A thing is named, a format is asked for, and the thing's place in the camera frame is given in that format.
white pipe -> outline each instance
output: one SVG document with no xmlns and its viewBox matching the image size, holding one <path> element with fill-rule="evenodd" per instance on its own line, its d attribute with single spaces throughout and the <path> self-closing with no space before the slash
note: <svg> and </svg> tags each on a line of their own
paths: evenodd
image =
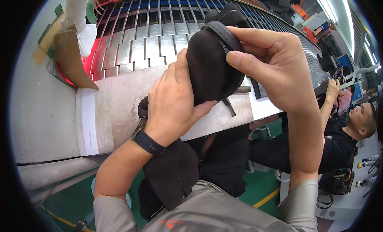
<svg viewBox="0 0 383 232">
<path fill-rule="evenodd" d="M 62 191 L 63 189 L 66 189 L 88 177 L 90 177 L 91 175 L 94 175 L 95 173 L 97 173 L 98 171 L 98 168 L 97 167 L 96 169 L 92 170 L 91 172 L 88 172 L 88 173 L 85 173 L 83 175 L 80 175 L 79 177 L 76 177 L 74 179 L 71 179 L 70 181 L 67 181 L 67 182 L 64 182 L 62 184 L 59 184 L 56 188 L 54 188 L 54 190 L 52 191 L 52 193 L 50 195 L 53 195 L 59 191 Z M 45 198 L 45 196 L 50 192 L 50 189 L 46 190 L 46 191 L 42 191 L 41 193 L 39 194 L 36 194 L 34 196 L 31 197 L 31 202 L 32 203 L 35 203 L 37 201 L 41 201 L 42 199 Z"/>
</svg>

green floor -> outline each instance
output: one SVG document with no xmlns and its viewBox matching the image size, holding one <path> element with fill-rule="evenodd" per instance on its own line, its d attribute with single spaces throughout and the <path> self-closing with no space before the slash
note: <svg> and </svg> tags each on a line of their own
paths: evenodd
<svg viewBox="0 0 383 232">
<path fill-rule="evenodd" d="M 280 119 L 266 125 L 269 126 L 272 136 L 281 133 Z M 55 216 L 60 218 L 56 219 L 47 213 L 47 216 L 49 216 L 64 232 L 72 231 L 73 227 L 62 222 L 62 220 L 77 224 L 80 219 L 92 211 L 93 195 L 90 189 L 90 184 L 94 177 L 95 175 L 88 177 L 63 191 L 49 196 L 46 201 L 41 204 Z M 134 179 L 129 191 L 133 198 L 132 212 L 136 218 L 138 228 L 146 223 L 146 220 L 140 216 L 138 205 L 138 186 L 143 178 L 144 173 L 141 170 Z M 247 184 L 246 192 L 242 194 L 239 199 L 250 205 L 258 203 L 279 188 L 279 181 L 274 177 L 274 170 L 269 170 L 266 173 L 255 171 L 252 174 L 245 172 L 242 179 L 246 181 Z M 278 200 L 279 194 L 261 205 L 259 209 L 270 215 L 279 217 L 280 211 L 279 208 L 276 207 Z M 38 207 L 38 210 L 46 213 L 41 207 Z M 94 220 L 90 223 L 89 229 L 93 231 L 96 230 Z"/>
</svg>

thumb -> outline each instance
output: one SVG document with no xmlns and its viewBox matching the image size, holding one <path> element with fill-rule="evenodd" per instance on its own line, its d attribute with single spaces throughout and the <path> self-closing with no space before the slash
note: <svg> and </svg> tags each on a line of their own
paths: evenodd
<svg viewBox="0 0 383 232">
<path fill-rule="evenodd" d="M 209 111 L 217 104 L 216 100 L 211 101 L 205 101 L 204 103 L 201 103 L 199 105 L 196 105 L 194 107 L 194 113 L 192 116 L 193 121 L 197 122 L 201 117 L 208 114 Z"/>
<path fill-rule="evenodd" d="M 272 79 L 271 66 L 261 62 L 258 58 L 251 54 L 239 51 L 228 52 L 226 55 L 227 63 L 242 72 L 243 74 L 252 77 L 262 83 L 267 79 Z"/>
</svg>

watch strap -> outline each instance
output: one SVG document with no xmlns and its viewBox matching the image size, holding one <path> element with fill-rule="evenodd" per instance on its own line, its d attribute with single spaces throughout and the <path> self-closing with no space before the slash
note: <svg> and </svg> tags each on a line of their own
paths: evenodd
<svg viewBox="0 0 383 232">
<path fill-rule="evenodd" d="M 151 153 L 152 155 L 160 155 L 167 148 L 167 147 L 163 147 L 159 143 L 155 142 L 143 130 L 140 130 L 137 133 L 137 135 L 134 137 L 134 142 L 136 142 L 139 146 L 141 146 L 144 150 Z"/>
</svg>

